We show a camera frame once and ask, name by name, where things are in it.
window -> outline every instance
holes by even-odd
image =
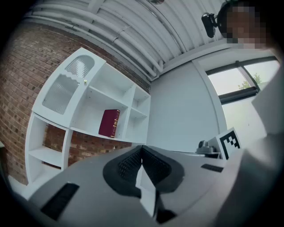
[[[230,69],[209,76],[218,95],[240,90],[242,84],[248,84],[243,74],[237,69]]]
[[[271,80],[280,65],[275,57],[252,59],[207,71],[221,104],[255,96]]]
[[[280,64],[278,61],[268,61],[246,65],[245,69],[252,75],[262,90],[279,70]]]

white shelf unit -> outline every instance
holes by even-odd
[[[48,124],[65,130],[62,152],[43,146],[44,133]],[[50,179],[67,168],[72,133],[71,129],[59,126],[32,112],[25,144],[25,163],[29,184],[45,183],[44,179]]]
[[[104,111],[113,109],[120,110],[115,138],[99,135]],[[32,108],[25,144],[29,187],[39,188],[67,168],[73,131],[145,144],[149,113],[149,94],[102,58],[80,48],[52,73]],[[43,146],[47,124],[65,130],[62,152]]]
[[[129,106],[133,99],[131,88],[134,84],[133,81],[128,79],[118,70],[109,64],[104,64],[91,81],[90,86],[103,92],[108,97]]]
[[[84,134],[103,137],[99,135],[99,127],[105,110],[120,110],[115,138],[123,140],[123,129],[127,116],[128,106],[110,98],[101,91],[89,87],[77,107],[71,128]]]

brick wall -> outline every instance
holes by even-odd
[[[36,23],[23,23],[14,32],[0,61],[0,140],[6,171],[27,184],[24,144],[35,99],[52,72],[74,51],[84,47],[105,59],[149,92],[150,87],[132,70],[98,46],[68,32]],[[64,133],[53,126],[46,130],[44,144],[61,150]],[[73,133],[69,164],[131,143]]]

black camera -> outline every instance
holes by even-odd
[[[217,27],[217,23],[215,21],[215,16],[213,13],[204,13],[201,17],[201,20],[204,24],[206,33],[208,37],[213,38],[215,35],[215,28]]]

red book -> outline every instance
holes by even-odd
[[[106,137],[115,137],[117,122],[119,118],[119,110],[105,110],[101,125],[99,127],[99,134]]]

